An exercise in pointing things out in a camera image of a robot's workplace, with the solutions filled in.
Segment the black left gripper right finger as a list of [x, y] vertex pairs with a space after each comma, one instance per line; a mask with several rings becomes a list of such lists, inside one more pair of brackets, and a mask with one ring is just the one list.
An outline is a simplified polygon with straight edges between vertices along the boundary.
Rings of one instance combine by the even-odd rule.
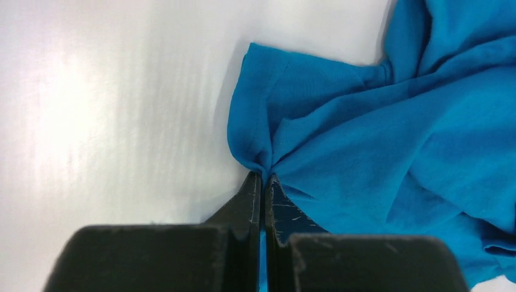
[[277, 176], [265, 190], [270, 291], [467, 291], [456, 259], [433, 237], [331, 234], [290, 200]]

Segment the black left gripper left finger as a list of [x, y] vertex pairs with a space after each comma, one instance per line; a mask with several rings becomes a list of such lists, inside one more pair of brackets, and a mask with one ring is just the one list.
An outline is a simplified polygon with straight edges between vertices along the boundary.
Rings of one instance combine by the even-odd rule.
[[45, 291], [257, 291], [262, 178], [200, 224], [90, 225], [65, 244]]

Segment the blue t shirt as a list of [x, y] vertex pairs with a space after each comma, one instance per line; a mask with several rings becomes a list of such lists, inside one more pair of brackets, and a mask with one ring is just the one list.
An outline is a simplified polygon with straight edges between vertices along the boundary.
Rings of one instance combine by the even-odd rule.
[[337, 234], [421, 234], [515, 280], [515, 2], [398, 1], [385, 59], [251, 44], [228, 144]]

